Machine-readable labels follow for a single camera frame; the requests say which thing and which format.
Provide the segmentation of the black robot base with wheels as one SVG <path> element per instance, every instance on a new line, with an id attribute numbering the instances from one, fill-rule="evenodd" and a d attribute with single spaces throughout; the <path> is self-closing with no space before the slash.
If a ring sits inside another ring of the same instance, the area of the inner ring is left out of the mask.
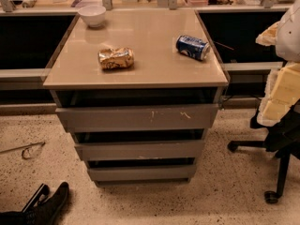
<path id="1" fill-rule="evenodd" d="M 300 102 L 295 105 L 272 127 L 268 127 L 268 134 L 263 141 L 230 141 L 227 148 L 234 152 L 239 146 L 264 148 L 266 152 L 275 152 L 279 158 L 277 190 L 265 191 L 264 199 L 267 203 L 277 203 L 282 196 L 290 156 L 300 159 Z"/>

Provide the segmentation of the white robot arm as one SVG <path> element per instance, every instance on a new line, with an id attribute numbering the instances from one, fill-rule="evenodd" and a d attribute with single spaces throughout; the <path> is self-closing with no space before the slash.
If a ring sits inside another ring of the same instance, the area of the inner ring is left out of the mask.
<path id="1" fill-rule="evenodd" d="M 270 71 L 257 115 L 260 125 L 272 127 L 300 99 L 300 0 L 292 4 L 279 22 L 259 34 L 256 42 L 274 45 L 276 55 L 287 62 L 281 69 Z"/>

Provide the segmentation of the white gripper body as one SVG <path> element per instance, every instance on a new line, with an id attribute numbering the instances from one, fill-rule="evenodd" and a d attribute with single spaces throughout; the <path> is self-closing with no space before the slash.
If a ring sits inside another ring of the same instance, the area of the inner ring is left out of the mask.
<path id="1" fill-rule="evenodd" d="M 257 122 L 272 127 L 300 99 L 300 63 L 288 62 L 280 70 L 272 69 L 264 92 Z"/>

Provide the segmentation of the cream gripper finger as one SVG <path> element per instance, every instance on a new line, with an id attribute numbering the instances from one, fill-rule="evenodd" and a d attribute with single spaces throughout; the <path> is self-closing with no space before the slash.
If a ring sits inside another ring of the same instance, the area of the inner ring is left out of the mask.
<path id="1" fill-rule="evenodd" d="M 276 45 L 278 22 L 273 23 L 256 37 L 255 42 L 263 46 Z"/>

